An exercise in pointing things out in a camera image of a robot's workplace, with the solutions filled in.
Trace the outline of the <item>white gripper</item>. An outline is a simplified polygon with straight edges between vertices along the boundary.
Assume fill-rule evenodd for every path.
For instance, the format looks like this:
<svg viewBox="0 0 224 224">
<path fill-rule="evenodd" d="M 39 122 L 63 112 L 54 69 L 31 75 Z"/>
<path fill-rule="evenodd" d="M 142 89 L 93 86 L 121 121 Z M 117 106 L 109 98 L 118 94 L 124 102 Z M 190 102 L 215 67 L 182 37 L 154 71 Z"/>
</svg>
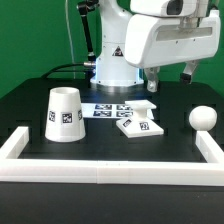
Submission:
<svg viewBox="0 0 224 224">
<path fill-rule="evenodd" d="M 203 18 L 193 29 L 181 28 L 178 18 L 136 14 L 127 27 L 125 59 L 132 66 L 145 68 L 147 90 L 150 92 L 158 89 L 158 66 L 187 62 L 180 81 L 190 84 L 199 65 L 198 60 L 213 57 L 217 52 L 220 27 L 217 14 Z"/>
</svg>

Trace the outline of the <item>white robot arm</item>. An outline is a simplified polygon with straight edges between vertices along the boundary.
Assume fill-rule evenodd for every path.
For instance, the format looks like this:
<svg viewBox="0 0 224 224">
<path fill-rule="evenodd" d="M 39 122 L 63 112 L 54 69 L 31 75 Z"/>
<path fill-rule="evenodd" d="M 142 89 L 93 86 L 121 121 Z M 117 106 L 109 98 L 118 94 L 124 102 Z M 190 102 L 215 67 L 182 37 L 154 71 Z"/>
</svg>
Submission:
<svg viewBox="0 0 224 224">
<path fill-rule="evenodd" d="M 162 66 L 183 63 L 190 83 L 204 58 L 218 49 L 221 20 L 210 0 L 131 0 L 128 11 L 117 0 L 99 0 L 102 50 L 91 86 L 127 92 L 143 85 L 158 88 Z"/>
</svg>

